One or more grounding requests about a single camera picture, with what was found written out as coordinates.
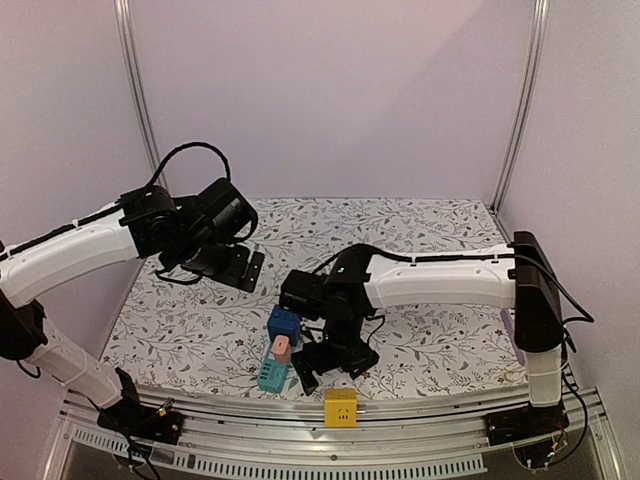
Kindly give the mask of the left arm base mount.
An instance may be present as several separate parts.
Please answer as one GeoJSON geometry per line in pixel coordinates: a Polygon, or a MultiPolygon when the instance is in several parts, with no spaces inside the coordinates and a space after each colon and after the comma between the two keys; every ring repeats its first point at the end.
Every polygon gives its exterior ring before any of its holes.
{"type": "Polygon", "coordinates": [[[149,407],[138,400],[123,398],[111,407],[99,408],[97,423],[125,437],[177,445],[184,421],[185,416],[168,403],[149,407]]]}

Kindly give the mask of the right aluminium frame post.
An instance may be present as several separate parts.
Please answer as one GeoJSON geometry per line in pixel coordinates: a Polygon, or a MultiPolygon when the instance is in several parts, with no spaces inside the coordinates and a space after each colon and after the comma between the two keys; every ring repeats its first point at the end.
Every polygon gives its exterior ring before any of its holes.
{"type": "Polygon", "coordinates": [[[498,183],[490,204],[490,209],[496,217],[500,215],[506,203],[519,151],[524,139],[544,49],[549,6],[549,0],[536,0],[534,2],[531,31],[517,108],[507,142],[503,164],[498,176],[498,183]]]}

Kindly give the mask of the aluminium frame post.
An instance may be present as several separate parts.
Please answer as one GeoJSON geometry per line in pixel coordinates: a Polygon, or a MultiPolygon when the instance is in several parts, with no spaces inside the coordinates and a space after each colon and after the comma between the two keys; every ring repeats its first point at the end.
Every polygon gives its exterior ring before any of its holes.
{"type": "Polygon", "coordinates": [[[151,170],[155,171],[160,166],[162,158],[145,95],[144,82],[136,49],[130,2],[127,0],[115,0],[113,4],[134,112],[148,163],[151,170]]]}
{"type": "Polygon", "coordinates": [[[507,142],[503,164],[498,176],[498,183],[490,204],[490,209],[496,217],[500,215],[506,203],[519,151],[524,139],[544,49],[549,6],[549,0],[536,0],[534,2],[531,31],[517,108],[507,142]]]}

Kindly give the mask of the aluminium front rail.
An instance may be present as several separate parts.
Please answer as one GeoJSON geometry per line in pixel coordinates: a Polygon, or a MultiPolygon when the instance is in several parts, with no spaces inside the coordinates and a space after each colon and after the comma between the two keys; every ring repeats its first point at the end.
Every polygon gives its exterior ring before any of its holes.
{"type": "Polygon", "coordinates": [[[493,445],[483,419],[521,406],[522,387],[449,397],[363,400],[353,428],[328,428],[318,402],[174,394],[176,445],[148,443],[165,479],[635,479],[612,412],[594,388],[566,395],[558,460],[517,462],[526,442],[493,445]]]}

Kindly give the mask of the yellow cube socket adapter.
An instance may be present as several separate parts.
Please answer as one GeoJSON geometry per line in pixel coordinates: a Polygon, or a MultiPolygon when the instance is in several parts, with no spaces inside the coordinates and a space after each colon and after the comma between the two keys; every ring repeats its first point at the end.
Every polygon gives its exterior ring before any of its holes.
{"type": "Polygon", "coordinates": [[[324,392],[324,426],[353,428],[357,425],[358,400],[352,388],[327,389],[324,392]]]}

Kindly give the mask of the left aluminium frame post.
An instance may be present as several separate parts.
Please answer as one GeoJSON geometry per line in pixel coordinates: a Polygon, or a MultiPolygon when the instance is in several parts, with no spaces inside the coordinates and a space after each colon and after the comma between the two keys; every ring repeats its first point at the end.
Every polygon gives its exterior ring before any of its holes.
{"type": "Polygon", "coordinates": [[[160,166],[162,158],[145,95],[144,82],[136,49],[130,2],[127,0],[115,0],[113,4],[134,112],[148,163],[151,170],[155,171],[160,166]]]}

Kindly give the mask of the teal power strip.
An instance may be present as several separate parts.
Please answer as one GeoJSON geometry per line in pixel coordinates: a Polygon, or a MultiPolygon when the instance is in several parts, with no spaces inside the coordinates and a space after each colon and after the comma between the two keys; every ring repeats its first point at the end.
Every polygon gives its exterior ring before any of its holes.
{"type": "Polygon", "coordinates": [[[299,376],[290,363],[278,362],[272,353],[273,344],[266,350],[257,376],[257,385],[262,392],[282,394],[300,385],[299,376]]]}

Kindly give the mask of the pink plug adapter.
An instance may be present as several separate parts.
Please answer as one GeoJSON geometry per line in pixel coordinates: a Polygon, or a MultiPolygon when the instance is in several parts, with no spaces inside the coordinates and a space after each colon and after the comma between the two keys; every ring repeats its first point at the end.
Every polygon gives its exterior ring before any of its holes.
{"type": "Polygon", "coordinates": [[[288,364],[292,353],[290,338],[286,335],[277,335],[271,346],[271,354],[274,360],[280,364],[288,364]]]}

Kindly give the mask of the blue cube socket adapter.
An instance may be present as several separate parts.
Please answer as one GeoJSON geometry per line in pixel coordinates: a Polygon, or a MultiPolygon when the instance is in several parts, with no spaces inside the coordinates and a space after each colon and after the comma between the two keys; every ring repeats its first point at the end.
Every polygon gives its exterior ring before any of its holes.
{"type": "Polygon", "coordinates": [[[301,338],[301,318],[299,315],[275,305],[267,320],[269,340],[275,341],[277,336],[286,336],[292,347],[296,347],[301,338]]]}

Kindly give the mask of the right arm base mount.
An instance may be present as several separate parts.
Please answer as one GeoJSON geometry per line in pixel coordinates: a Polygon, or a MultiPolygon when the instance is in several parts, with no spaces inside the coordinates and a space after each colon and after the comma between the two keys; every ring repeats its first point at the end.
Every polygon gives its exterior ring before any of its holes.
{"type": "Polygon", "coordinates": [[[534,407],[530,403],[483,416],[485,433],[491,446],[547,435],[569,425],[564,404],[534,407]]]}

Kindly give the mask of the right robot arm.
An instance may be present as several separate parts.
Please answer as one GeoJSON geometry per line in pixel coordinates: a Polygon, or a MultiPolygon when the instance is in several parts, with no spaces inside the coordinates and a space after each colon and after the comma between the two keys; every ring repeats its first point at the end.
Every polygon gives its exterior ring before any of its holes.
{"type": "Polygon", "coordinates": [[[322,339],[305,344],[292,361],[305,395],[318,376],[341,369],[357,378],[378,354],[361,337],[365,319],[379,310],[411,304],[479,304],[511,309],[514,341],[525,356],[529,402],[517,427],[537,436],[552,424],[562,398],[562,352],[570,345],[561,302],[594,318],[567,292],[535,235],[517,231],[507,244],[439,254],[392,253],[355,244],[315,270],[291,271],[279,296],[281,309],[324,320],[322,339]]]}

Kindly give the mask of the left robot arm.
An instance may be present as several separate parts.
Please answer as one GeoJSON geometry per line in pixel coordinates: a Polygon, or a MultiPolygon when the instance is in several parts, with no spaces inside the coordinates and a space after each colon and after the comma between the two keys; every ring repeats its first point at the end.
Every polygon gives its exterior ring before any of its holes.
{"type": "Polygon", "coordinates": [[[162,281],[180,268],[189,273],[189,285],[211,279],[251,292],[264,259],[244,244],[258,214],[232,184],[229,168],[202,192],[183,197],[171,196],[158,177],[1,252],[2,358],[49,373],[128,434],[141,433],[152,413],[140,403],[131,376],[70,341],[47,319],[39,296],[98,269],[152,256],[160,261],[162,281]]]}

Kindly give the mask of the floral table mat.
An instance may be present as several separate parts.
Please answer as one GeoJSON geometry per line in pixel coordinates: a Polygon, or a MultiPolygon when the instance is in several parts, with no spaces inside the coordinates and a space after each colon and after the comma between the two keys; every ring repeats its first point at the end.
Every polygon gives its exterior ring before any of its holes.
{"type": "MultiPolygon", "coordinates": [[[[258,398],[269,346],[266,322],[281,283],[354,243],[398,253],[475,250],[502,242],[474,200],[263,199],[249,247],[265,256],[256,288],[243,293],[181,272],[156,278],[145,262],[102,355],[141,385],[195,394],[258,398]]],[[[352,388],[360,400],[392,400],[526,387],[527,378],[496,308],[410,305],[364,325],[379,362],[351,379],[333,371],[326,389],[352,388]]]]}

